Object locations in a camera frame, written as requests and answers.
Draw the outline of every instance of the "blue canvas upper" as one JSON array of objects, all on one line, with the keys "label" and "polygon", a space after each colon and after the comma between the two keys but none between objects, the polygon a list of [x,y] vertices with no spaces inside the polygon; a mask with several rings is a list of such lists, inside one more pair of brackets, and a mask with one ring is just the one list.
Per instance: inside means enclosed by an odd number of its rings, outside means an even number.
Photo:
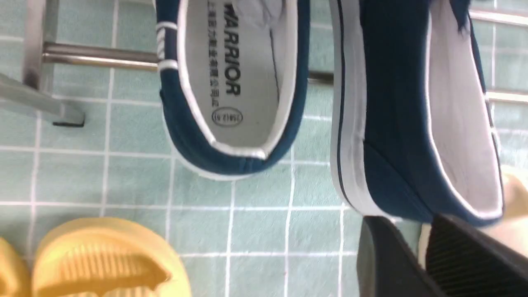
[{"label": "blue canvas upper", "polygon": [[[158,22],[177,23],[179,3],[179,0],[156,0]],[[310,29],[308,0],[298,0],[298,28],[297,77],[291,112],[277,146],[266,160],[229,156],[211,147],[191,114],[180,87],[178,71],[174,69],[161,71],[160,96],[165,121],[174,145],[185,159],[209,172],[241,175],[265,170],[286,154],[299,130],[306,99]],[[166,59],[177,60],[176,35],[176,30],[165,30]]]},{"label": "blue canvas upper", "polygon": [[[457,200],[429,141],[424,82],[429,6],[429,0],[362,2],[367,184],[376,204],[396,216],[430,222],[435,214],[452,214],[475,226],[491,224],[498,218],[477,218]],[[465,5],[452,8],[455,16],[468,16]],[[473,28],[472,41],[485,90]]]}]

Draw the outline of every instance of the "white insole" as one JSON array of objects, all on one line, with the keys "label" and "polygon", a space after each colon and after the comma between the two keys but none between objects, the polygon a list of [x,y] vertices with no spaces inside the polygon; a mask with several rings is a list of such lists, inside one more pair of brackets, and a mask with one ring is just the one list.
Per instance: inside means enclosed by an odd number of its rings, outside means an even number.
[{"label": "white insole", "polygon": [[260,147],[270,136],[279,83],[269,29],[239,19],[227,0],[190,0],[186,64],[191,89],[217,142]]},{"label": "white insole", "polygon": [[469,24],[458,31],[448,0],[433,1],[431,24],[429,99],[441,165],[466,208],[482,218],[498,217],[502,212],[498,161]]}]

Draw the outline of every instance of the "metal rack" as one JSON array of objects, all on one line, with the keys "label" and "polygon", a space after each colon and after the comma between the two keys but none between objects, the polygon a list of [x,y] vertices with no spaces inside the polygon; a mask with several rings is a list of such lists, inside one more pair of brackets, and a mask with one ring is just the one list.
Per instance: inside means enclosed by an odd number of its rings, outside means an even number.
[{"label": "metal rack", "polygon": [[[83,112],[48,95],[54,64],[157,71],[158,58],[155,53],[56,43],[58,12],[59,0],[27,0],[22,82],[0,75],[0,107],[24,114],[37,111],[54,125],[82,127]],[[528,14],[492,10],[470,14],[475,20],[528,27]],[[311,71],[308,82],[332,85],[333,79],[333,73]],[[492,101],[528,103],[524,93],[493,89],[487,95]]]}]

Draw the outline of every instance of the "sneaker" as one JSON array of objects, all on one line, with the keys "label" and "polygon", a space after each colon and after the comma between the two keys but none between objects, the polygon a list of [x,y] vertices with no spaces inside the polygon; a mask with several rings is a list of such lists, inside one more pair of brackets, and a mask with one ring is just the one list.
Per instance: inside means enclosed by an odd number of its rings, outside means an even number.
[{"label": "sneaker", "polygon": [[501,175],[468,5],[331,0],[331,9],[331,167],[341,196],[364,215],[500,219]]},{"label": "sneaker", "polygon": [[202,176],[265,170],[295,139],[310,13],[306,1],[279,3],[278,17],[259,22],[250,11],[258,7],[237,1],[156,0],[167,131],[183,164]]}]

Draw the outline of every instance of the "light green tile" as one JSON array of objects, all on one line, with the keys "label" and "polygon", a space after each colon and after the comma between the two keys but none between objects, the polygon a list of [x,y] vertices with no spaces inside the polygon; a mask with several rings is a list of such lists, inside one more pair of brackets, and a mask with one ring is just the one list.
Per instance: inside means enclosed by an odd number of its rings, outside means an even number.
[{"label": "light green tile", "polygon": [[110,47],[113,15],[114,1],[61,1],[57,40],[63,43]]},{"label": "light green tile", "polygon": [[338,257],[294,257],[289,264],[289,297],[337,296]]},{"label": "light green tile", "polygon": [[202,178],[177,163],[172,204],[229,206],[231,204],[231,182]]},{"label": "light green tile", "polygon": [[422,224],[414,221],[404,220],[395,224],[401,235],[409,245],[411,251],[417,255],[418,242],[420,241]]},{"label": "light green tile", "polygon": [[100,203],[103,156],[40,154],[37,201]]},{"label": "light green tile", "polygon": [[116,69],[113,99],[160,102],[158,73]]},{"label": "light green tile", "polygon": [[170,153],[163,130],[162,110],[151,106],[112,105],[110,150]]},{"label": "light green tile", "polygon": [[68,101],[85,113],[83,128],[57,127],[42,123],[41,147],[103,151],[105,149],[106,104]]},{"label": "light green tile", "polygon": [[180,254],[224,253],[228,224],[228,211],[174,210],[171,213],[171,245]]},{"label": "light green tile", "polygon": [[291,213],[291,252],[335,252],[339,250],[339,211],[294,211]]},{"label": "light green tile", "polygon": [[332,30],[312,28],[310,32],[310,70],[334,70],[334,36]]},{"label": "light green tile", "polygon": [[0,237],[9,242],[19,255],[26,253],[30,218],[30,206],[0,207]]},{"label": "light green tile", "polygon": [[36,119],[0,109],[0,145],[34,146]]},{"label": "light green tile", "polygon": [[0,201],[29,201],[33,153],[0,152]]},{"label": "light green tile", "polygon": [[494,104],[494,124],[498,129],[528,130],[528,106],[514,103]]},{"label": "light green tile", "polygon": [[166,205],[170,174],[170,159],[111,156],[108,203]]},{"label": "light green tile", "polygon": [[496,25],[497,50],[501,49],[526,49],[528,48],[528,30],[523,27],[511,25]]},{"label": "light green tile", "polygon": [[473,30],[477,39],[478,46],[482,48],[490,48],[493,46],[493,24],[486,22],[473,22]]},{"label": "light green tile", "polygon": [[290,200],[291,166],[277,164],[236,182],[237,206],[287,206]]},{"label": "light green tile", "polygon": [[136,222],[161,237],[165,236],[165,216],[163,209],[112,209],[107,208],[106,217],[121,218]]},{"label": "light green tile", "polygon": [[303,119],[295,140],[295,160],[330,161],[332,122]]},{"label": "light green tile", "polygon": [[286,211],[236,211],[233,216],[233,252],[282,252]]},{"label": "light green tile", "polygon": [[343,256],[342,290],[343,296],[360,297],[357,283],[356,256]]},{"label": "light green tile", "polygon": [[194,297],[225,294],[225,257],[183,258]]},{"label": "light green tile", "polygon": [[332,183],[330,166],[295,166],[294,205],[331,206],[341,203]]},{"label": "light green tile", "polygon": [[284,258],[231,258],[230,280],[231,297],[282,297]]},{"label": "light green tile", "polygon": [[497,0],[497,8],[500,10],[509,10],[513,12],[528,11],[528,3],[524,0]]},{"label": "light green tile", "polygon": [[480,62],[482,64],[482,73],[484,74],[484,82],[486,88],[492,87],[492,53],[490,51],[480,51]]},{"label": "light green tile", "polygon": [[119,0],[117,47],[156,51],[156,11],[151,2]]},{"label": "light green tile", "polygon": [[53,93],[64,97],[108,98],[108,68],[55,65]]},{"label": "light green tile", "polygon": [[361,224],[363,217],[354,209],[349,209],[343,214],[343,249],[356,252],[360,243]]},{"label": "light green tile", "polygon": [[33,252],[36,251],[41,239],[52,229],[75,219],[98,216],[98,208],[38,206],[33,231]]},{"label": "light green tile", "polygon": [[0,5],[0,35],[23,37],[26,1],[2,0]]},{"label": "light green tile", "polygon": [[497,88],[528,90],[528,55],[497,53],[495,58]]},{"label": "light green tile", "polygon": [[22,42],[0,41],[0,73],[21,80],[24,47]]},{"label": "light green tile", "polygon": [[332,116],[334,88],[331,86],[308,85],[305,115]]},{"label": "light green tile", "polygon": [[331,25],[330,5],[327,0],[310,1],[310,18],[312,23]]}]

